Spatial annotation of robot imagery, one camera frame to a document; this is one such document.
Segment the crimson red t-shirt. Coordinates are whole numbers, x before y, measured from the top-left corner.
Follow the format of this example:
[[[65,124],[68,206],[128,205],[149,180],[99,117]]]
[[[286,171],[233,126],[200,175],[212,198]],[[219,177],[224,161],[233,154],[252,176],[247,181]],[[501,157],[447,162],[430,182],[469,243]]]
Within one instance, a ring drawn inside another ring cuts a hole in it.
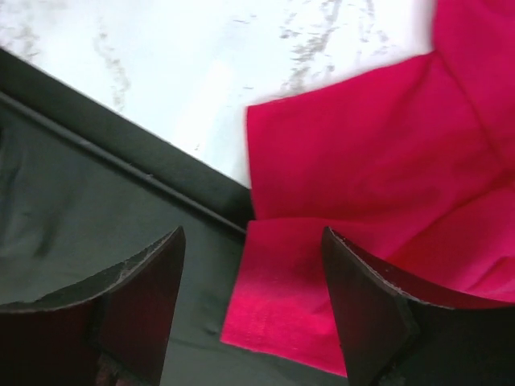
[[[439,1],[432,51],[246,111],[250,222],[223,343],[346,372],[323,230],[514,300],[514,4]]]

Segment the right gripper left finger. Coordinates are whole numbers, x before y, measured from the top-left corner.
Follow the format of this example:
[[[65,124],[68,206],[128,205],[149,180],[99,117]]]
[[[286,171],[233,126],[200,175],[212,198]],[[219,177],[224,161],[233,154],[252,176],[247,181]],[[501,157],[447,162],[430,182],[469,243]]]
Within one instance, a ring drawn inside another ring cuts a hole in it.
[[[3,385],[158,385],[186,247],[177,228],[127,260],[1,307]]]

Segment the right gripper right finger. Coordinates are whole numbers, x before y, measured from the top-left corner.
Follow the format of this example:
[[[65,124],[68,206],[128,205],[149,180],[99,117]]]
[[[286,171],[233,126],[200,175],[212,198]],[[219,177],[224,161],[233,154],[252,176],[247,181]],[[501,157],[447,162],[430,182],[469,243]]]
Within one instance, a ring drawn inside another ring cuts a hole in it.
[[[330,228],[323,267],[351,385],[511,385],[514,306],[436,285]]]

